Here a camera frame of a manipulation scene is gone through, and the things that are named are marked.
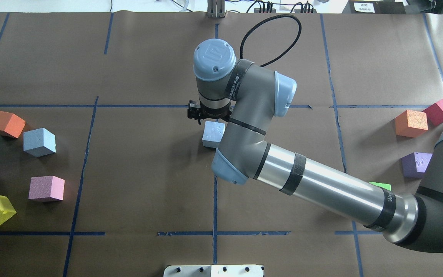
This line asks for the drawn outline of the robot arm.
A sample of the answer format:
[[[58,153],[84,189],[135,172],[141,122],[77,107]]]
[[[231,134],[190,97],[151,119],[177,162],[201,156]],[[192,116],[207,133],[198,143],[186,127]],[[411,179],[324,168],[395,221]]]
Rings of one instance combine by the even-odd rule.
[[[253,179],[362,224],[399,247],[443,253],[443,132],[414,193],[397,194],[332,168],[317,158],[324,147],[310,144],[311,156],[266,140],[275,117],[285,117],[297,82],[275,70],[237,58],[218,38],[193,51],[199,100],[188,118],[222,119],[226,128],[211,169],[232,184]]]

